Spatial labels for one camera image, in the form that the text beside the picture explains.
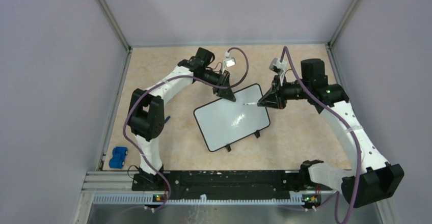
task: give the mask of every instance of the cable tie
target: cable tie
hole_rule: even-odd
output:
[[[346,134],[348,134],[348,133],[351,133],[352,131],[362,130],[362,129],[363,129],[363,127],[362,127],[361,125],[355,125],[355,126],[352,126],[352,127],[350,127],[350,128],[347,128],[347,129],[344,130],[343,132],[341,132],[341,133],[337,136],[337,138],[339,139],[341,136],[346,135]]]
[[[174,96],[174,94],[172,94],[173,90],[171,88],[173,87],[173,85],[171,84],[171,82],[168,81],[166,78],[162,79],[161,82],[163,82],[165,84],[162,85],[160,87],[160,89],[163,89],[164,90],[164,94],[166,94],[167,96],[169,96],[170,98],[172,98]]]

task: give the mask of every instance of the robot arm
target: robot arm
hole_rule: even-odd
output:
[[[163,166],[159,156],[159,138],[165,124],[164,106],[183,88],[192,84],[194,80],[192,76],[200,78],[213,85],[229,87],[228,71],[224,70],[216,73],[207,66],[214,60],[214,54],[204,48],[199,48],[197,54],[189,60],[183,60],[174,68],[174,70],[164,79],[154,85],[158,88],[151,91],[145,96],[133,111],[128,125],[132,133],[135,135],[137,143],[147,158],[149,163],[157,170]],[[178,79],[171,79],[176,76],[183,76]],[[145,91],[136,89],[130,101],[129,111]],[[215,89],[213,93],[219,97],[235,101],[234,93],[231,88]],[[148,111],[144,111],[143,107],[149,107]],[[156,172],[141,157],[140,170],[149,178],[153,178]]]
[[[316,104],[297,81],[286,81],[286,62],[274,59],[270,69],[278,75],[274,77],[270,90],[258,101],[258,106],[284,109],[287,100],[307,99],[333,129],[348,156],[351,169],[357,167],[357,149],[350,132],[356,134],[361,149],[361,172],[354,207],[358,208],[393,196],[404,175],[401,166],[390,165],[373,145],[357,120],[343,88],[338,84],[328,85],[324,62],[319,59],[303,60],[301,62],[302,82],[322,103],[343,117],[350,125],[350,129],[347,129],[332,113]],[[304,172],[307,182],[323,184],[335,189],[343,193],[345,199],[350,202],[354,187],[354,171],[333,167],[320,160],[305,161],[301,171]]]

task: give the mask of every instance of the gray wall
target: gray wall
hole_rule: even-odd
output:
[[[362,0],[336,44],[356,114],[405,177],[394,200],[404,223],[430,223],[432,0]]]
[[[351,0],[106,0],[132,46],[326,42]]]
[[[70,223],[125,50],[95,0],[0,0],[0,223]]]

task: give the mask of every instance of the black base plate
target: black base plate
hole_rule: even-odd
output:
[[[316,187],[304,186],[299,173],[286,171],[164,171],[163,174],[172,187],[172,200],[199,199],[202,194],[209,200],[289,199],[289,191]],[[133,191],[166,189],[163,181],[155,187],[139,173],[133,179]]]

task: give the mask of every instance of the blue toy car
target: blue toy car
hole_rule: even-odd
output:
[[[124,159],[127,155],[127,147],[115,147],[113,149],[113,157],[110,159],[110,167],[122,169],[124,166]]]

